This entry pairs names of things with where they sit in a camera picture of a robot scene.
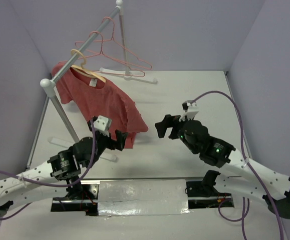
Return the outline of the red t shirt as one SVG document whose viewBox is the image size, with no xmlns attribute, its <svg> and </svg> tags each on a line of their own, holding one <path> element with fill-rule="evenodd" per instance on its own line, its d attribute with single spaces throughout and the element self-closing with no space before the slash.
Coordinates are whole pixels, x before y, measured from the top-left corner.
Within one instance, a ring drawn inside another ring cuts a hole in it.
<svg viewBox="0 0 290 240">
<path fill-rule="evenodd" d="M 131 149 L 136 134 L 148 131 L 133 100 L 113 82 L 87 77 L 70 68 L 56 83 L 62 104 L 73 101 L 86 121 L 95 116 L 112 120 L 109 133 L 116 138 L 115 131 L 127 133 L 125 148 Z"/>
</svg>

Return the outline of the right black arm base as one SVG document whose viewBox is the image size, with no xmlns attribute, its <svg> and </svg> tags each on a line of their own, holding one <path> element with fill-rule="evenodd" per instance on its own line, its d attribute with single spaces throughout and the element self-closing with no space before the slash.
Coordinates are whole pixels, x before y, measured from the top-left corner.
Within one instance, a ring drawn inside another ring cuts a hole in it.
<svg viewBox="0 0 290 240">
<path fill-rule="evenodd" d="M 220 175 L 219 172 L 209 170 L 202 180 L 190 180 L 186 182 L 185 193 L 188 197 L 226 197 L 230 196 L 230 193 L 219 192 L 214 186 L 216 184 L 216 178 Z"/>
</svg>

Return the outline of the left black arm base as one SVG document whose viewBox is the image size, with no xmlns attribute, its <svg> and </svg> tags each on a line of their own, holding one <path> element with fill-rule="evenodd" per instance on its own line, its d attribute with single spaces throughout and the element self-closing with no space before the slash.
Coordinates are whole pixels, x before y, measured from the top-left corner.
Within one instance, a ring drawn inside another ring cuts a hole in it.
<svg viewBox="0 0 290 240">
<path fill-rule="evenodd" d="M 98 216 L 98 195 L 100 182 L 83 181 L 83 191 L 74 197 L 55 197 L 52 200 L 52 213 L 82 212 L 86 216 Z"/>
</svg>

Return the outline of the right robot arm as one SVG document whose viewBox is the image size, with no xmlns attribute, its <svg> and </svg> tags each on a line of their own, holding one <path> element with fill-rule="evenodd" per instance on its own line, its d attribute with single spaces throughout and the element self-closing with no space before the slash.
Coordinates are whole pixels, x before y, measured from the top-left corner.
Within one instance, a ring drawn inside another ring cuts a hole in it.
<svg viewBox="0 0 290 240">
<path fill-rule="evenodd" d="M 179 115 L 167 114 L 155 124 L 159 138 L 168 128 L 169 139 L 179 139 L 206 164 L 209 170 L 203 181 L 206 195 L 231 193 L 257 201 L 272 213 L 290 219 L 290 176 L 280 174 L 247 158 L 233 145 L 209 134 L 207 127 L 193 119 L 181 120 Z"/>
</svg>

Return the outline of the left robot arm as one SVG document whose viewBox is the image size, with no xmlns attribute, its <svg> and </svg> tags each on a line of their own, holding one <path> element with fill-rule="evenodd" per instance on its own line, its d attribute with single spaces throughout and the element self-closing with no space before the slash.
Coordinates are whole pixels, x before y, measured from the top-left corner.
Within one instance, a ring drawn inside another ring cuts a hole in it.
<svg viewBox="0 0 290 240">
<path fill-rule="evenodd" d="M 41 186 L 53 189 L 56 197 L 65 193 L 71 199 L 79 198 L 84 190 L 81 180 L 104 150 L 122 151 L 125 147 L 128 133 L 116 130 L 112 139 L 109 126 L 107 119 L 95 117 L 88 121 L 91 137 L 82 138 L 41 165 L 19 174 L 0 170 L 0 221 L 7 219 L 12 208 L 37 202 L 38 198 L 29 193 Z"/>
</svg>

